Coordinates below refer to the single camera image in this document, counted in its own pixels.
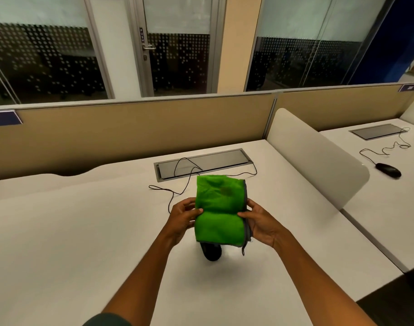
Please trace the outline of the person's right hand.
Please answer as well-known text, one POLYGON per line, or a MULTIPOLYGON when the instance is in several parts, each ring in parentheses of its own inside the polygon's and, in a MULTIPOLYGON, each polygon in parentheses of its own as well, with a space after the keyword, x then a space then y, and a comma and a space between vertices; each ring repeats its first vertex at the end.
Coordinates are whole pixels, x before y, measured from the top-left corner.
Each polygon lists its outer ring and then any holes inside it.
POLYGON ((289 230, 262 206, 249 198, 247 199, 247 206, 250 208, 248 211, 255 212, 255 221, 245 219, 251 229, 252 237, 278 251, 282 239, 290 235, 289 230))

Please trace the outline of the person's left hand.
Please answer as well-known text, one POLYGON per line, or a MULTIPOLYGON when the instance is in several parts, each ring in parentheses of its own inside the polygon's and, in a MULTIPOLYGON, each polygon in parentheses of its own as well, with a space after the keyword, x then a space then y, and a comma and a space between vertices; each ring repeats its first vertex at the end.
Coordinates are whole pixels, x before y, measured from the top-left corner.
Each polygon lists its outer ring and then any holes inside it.
MULTIPOLYGON (((189 197, 180 202, 196 203, 196 197, 189 197)), ((170 242, 171 247, 176 246, 182 240, 186 230, 195 225, 195 221, 188 221, 188 211, 180 212, 178 210, 178 203, 172 207, 169 218, 161 231, 161 234, 170 242)))

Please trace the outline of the green microfiber cloth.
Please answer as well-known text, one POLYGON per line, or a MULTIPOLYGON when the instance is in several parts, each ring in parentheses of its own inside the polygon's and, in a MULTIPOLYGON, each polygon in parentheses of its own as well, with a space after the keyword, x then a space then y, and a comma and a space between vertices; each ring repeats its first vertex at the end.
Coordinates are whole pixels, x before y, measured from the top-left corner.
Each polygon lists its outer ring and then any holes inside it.
POLYGON ((196 208, 203 209, 195 220, 196 241, 238 247, 244 256, 252 232, 237 213, 248 210, 246 181, 226 175, 198 176, 196 208))

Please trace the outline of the person's right forearm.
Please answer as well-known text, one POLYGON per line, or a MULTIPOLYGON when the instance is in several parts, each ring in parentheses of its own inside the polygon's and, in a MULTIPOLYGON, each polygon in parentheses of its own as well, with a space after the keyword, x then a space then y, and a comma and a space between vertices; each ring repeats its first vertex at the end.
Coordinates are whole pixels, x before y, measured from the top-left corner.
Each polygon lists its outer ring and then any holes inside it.
POLYGON ((377 326, 288 231, 275 231, 273 248, 295 285, 313 326, 377 326))

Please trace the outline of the person's left forearm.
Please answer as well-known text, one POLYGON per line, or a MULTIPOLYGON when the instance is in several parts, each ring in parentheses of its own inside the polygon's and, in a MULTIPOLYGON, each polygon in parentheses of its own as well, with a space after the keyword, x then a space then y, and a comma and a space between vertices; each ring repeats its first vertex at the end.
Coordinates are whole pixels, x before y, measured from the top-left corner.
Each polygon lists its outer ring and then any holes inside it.
POLYGON ((162 230, 102 312, 131 326, 150 326, 169 254, 183 236, 162 230))

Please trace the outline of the black computer mouse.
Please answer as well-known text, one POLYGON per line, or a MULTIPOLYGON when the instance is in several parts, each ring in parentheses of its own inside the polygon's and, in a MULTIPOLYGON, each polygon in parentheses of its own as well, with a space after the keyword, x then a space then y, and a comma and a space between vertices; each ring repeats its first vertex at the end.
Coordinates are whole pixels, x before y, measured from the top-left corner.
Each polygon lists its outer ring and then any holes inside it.
POLYGON ((384 163, 376 163, 375 168, 392 179, 399 179, 402 173, 399 169, 384 163))
POLYGON ((222 255, 221 245, 215 244, 215 243, 201 242, 200 246, 204 254, 204 257, 208 261, 216 262, 221 258, 221 255, 222 255))

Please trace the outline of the beige desk partition panel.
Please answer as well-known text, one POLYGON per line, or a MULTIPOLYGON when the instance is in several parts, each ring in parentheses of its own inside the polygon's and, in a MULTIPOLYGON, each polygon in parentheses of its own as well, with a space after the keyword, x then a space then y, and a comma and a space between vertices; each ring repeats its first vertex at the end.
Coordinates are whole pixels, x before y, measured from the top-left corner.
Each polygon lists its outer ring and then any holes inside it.
POLYGON ((286 109, 316 131, 399 118, 414 101, 406 83, 288 89, 277 95, 276 112, 286 109))
POLYGON ((273 102, 255 94, 19 110, 22 124, 0 126, 0 180, 259 140, 273 102))

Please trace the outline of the dotted glass window panel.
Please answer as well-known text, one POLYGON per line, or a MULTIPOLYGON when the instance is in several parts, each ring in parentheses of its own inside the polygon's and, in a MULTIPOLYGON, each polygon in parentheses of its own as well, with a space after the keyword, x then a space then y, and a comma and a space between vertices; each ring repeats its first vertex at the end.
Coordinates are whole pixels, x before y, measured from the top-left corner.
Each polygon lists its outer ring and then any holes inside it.
POLYGON ((0 107, 112 98, 92 0, 0 0, 0 107))
POLYGON ((395 0, 262 0, 245 91, 348 85, 395 0))

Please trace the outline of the glass door with metal frame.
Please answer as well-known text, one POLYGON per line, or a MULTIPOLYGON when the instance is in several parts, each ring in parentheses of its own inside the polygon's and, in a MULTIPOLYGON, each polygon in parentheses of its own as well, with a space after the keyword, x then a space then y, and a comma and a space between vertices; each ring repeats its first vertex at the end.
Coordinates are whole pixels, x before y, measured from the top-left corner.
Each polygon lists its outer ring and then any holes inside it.
POLYGON ((124 1, 141 97, 217 93, 227 0, 124 1))

